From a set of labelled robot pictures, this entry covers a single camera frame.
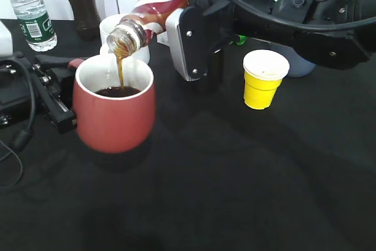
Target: mug handle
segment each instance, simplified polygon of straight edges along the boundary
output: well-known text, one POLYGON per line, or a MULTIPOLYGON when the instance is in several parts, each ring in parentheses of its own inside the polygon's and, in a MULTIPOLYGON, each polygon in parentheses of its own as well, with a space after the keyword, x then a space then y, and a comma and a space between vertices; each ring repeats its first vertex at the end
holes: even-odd
POLYGON ((84 61, 83 59, 74 59, 68 63, 68 68, 77 69, 84 61))

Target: red mug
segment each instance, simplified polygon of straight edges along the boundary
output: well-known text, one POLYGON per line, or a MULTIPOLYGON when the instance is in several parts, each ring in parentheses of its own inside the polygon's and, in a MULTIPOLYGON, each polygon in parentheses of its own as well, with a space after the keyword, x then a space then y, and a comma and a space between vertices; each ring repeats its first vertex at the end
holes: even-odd
POLYGON ((122 153, 147 139, 155 122, 156 106, 154 76, 146 63, 132 57, 123 60, 125 85, 141 91, 124 98, 96 94, 120 86, 114 54, 73 61, 70 66, 77 67, 73 110, 77 133, 86 145, 103 153, 122 153))

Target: yellow paper cup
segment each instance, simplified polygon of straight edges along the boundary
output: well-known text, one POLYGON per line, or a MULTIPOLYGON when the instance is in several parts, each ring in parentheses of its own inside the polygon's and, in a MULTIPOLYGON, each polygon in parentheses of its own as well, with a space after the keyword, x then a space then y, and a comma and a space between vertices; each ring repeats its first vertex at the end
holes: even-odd
POLYGON ((244 101, 252 109, 264 110, 290 69, 288 60, 271 50, 255 50, 244 57, 246 86, 244 101))

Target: bottle label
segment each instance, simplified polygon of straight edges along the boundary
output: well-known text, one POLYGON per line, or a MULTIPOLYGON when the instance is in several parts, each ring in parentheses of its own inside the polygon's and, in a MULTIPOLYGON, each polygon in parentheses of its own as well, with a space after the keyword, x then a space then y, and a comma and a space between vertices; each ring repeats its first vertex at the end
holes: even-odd
POLYGON ((51 39, 55 34, 55 30, 53 29, 52 22, 49 19, 47 12, 36 19, 18 19, 18 21, 28 42, 45 42, 51 39))
POLYGON ((139 0, 128 18, 139 21, 149 43, 155 35, 166 30, 166 19, 178 8, 188 7, 188 0, 139 0))

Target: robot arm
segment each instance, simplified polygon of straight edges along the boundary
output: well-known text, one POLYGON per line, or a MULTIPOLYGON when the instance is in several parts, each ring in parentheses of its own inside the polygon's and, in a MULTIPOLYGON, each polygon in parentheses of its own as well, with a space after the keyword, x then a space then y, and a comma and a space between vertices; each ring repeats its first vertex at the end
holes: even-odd
POLYGON ((376 16, 373 0, 242 1, 266 16, 231 0, 190 0, 190 7, 167 20, 175 67, 187 81, 200 79, 208 56, 237 34, 290 46, 306 60, 334 69, 353 68, 376 52, 375 21, 357 25, 376 16))

